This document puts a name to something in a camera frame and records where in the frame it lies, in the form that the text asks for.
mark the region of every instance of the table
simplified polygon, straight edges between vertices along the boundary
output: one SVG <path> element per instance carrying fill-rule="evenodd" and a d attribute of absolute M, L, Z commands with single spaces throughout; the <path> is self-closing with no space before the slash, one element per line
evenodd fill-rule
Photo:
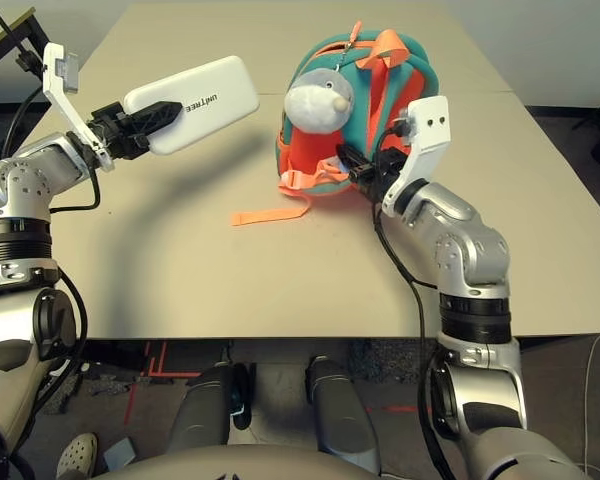
<path fill-rule="evenodd" d="M 0 6 L 0 15 L 16 38 L 20 41 L 28 39 L 34 50 L 42 57 L 44 46 L 49 42 L 49 38 L 36 20 L 35 11 L 36 9 L 33 7 L 23 13 L 21 8 L 3 9 Z M 0 59 L 14 48 L 16 48 L 15 45 L 0 27 Z"/>
<path fill-rule="evenodd" d="M 117 161 L 100 175 L 97 211 L 54 216 L 54 258 L 84 296 L 90 337 L 418 334 L 415 302 L 355 192 L 320 199 L 298 220 L 229 226 L 233 212 L 292 203 L 275 187 L 283 94 L 304 53 L 357 18 L 412 35 L 431 57 L 453 137 L 435 180 L 507 239 L 514 333 L 600 332 L 600 208 L 457 22 L 428 3 L 328 1 L 320 15 L 310 5 L 133 5 L 83 67 L 72 101 L 85 117 L 136 86 L 232 53 L 261 95 L 257 113 L 190 148 Z M 66 125 L 49 112 L 31 139 L 55 130 Z M 84 183 L 54 205 L 91 195 Z M 431 254 L 400 225 L 387 230 L 405 263 L 433 280 Z M 433 335 L 437 295 L 422 293 Z"/>

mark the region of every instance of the backpack zipper pull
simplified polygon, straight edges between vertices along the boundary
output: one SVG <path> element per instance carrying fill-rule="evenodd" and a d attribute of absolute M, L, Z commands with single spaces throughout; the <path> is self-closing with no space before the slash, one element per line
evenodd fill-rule
<path fill-rule="evenodd" d="M 349 41 L 347 43 L 345 43 L 344 50 L 342 50 L 342 53 L 340 54 L 340 59 L 338 60 L 338 63 L 336 64 L 336 72 L 340 71 L 340 65 L 342 65 L 342 62 L 344 62 L 344 57 L 347 55 L 347 52 L 353 46 L 354 42 L 356 41 L 356 38 L 358 38 L 358 34 L 360 33 L 361 28 L 362 28 L 362 22 L 360 20 L 358 20 L 356 22 L 356 24 L 353 26 L 353 29 L 351 30 L 351 34 L 349 35 Z"/>

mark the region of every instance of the orange backpack strap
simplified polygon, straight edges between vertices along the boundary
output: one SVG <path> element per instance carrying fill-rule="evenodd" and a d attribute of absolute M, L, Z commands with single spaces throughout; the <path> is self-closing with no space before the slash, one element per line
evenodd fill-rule
<path fill-rule="evenodd" d="M 407 61 L 411 52 L 395 30 L 384 30 L 378 34 L 368 57 L 356 60 L 358 68 L 371 69 L 378 62 L 384 62 L 387 68 L 393 68 Z"/>
<path fill-rule="evenodd" d="M 240 212 L 231 215 L 231 226 L 239 227 L 249 225 L 250 223 L 275 222 L 276 220 L 291 220 L 299 218 L 311 208 L 311 198 L 301 191 L 285 191 L 286 195 L 298 197 L 305 202 L 303 207 L 296 208 L 274 208 L 271 210 L 261 210 L 259 212 Z"/>
<path fill-rule="evenodd" d="M 285 195 L 302 199 L 305 202 L 303 207 L 234 213 L 231 215 L 231 225 L 238 227 L 250 223 L 274 222 L 301 217 L 311 208 L 311 197 L 306 195 L 303 190 L 323 183 L 344 182 L 349 178 L 348 173 L 340 171 L 338 167 L 330 163 L 330 160 L 320 160 L 316 172 L 313 174 L 304 173 L 300 170 L 287 170 L 280 175 L 278 189 Z"/>
<path fill-rule="evenodd" d="M 288 190 L 308 190 L 323 183 L 340 183 L 349 178 L 348 173 L 329 163 L 330 159 L 320 160 L 314 173 L 304 173 L 300 170 L 287 170 L 280 175 L 278 187 L 282 193 Z"/>

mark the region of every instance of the backpack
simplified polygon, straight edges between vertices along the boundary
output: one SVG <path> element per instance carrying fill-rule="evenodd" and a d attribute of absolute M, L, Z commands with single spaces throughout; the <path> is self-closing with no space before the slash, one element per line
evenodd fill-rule
<path fill-rule="evenodd" d="M 318 68 L 333 69 L 353 87 L 355 99 L 346 124 L 329 134 L 305 133 L 283 112 L 275 147 L 278 188 L 285 195 L 304 198 L 307 205 L 235 214 L 233 225 L 296 218 L 310 208 L 311 196 L 348 189 L 348 171 L 338 163 L 336 146 L 346 143 L 372 158 L 380 136 L 400 110 L 412 100 L 437 95 L 438 78 L 418 42 L 394 30 L 359 30 L 360 22 L 351 34 L 336 35 L 312 48 L 289 83 L 291 87 L 300 75 Z M 394 135 L 383 147 L 409 153 Z"/>

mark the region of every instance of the plush toy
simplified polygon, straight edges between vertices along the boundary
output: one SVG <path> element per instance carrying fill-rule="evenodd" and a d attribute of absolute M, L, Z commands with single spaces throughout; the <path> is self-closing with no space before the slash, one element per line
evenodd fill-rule
<path fill-rule="evenodd" d="M 305 133 L 340 130 L 351 116 L 353 88 L 335 70 L 316 68 L 300 75 L 284 97 L 291 123 Z"/>

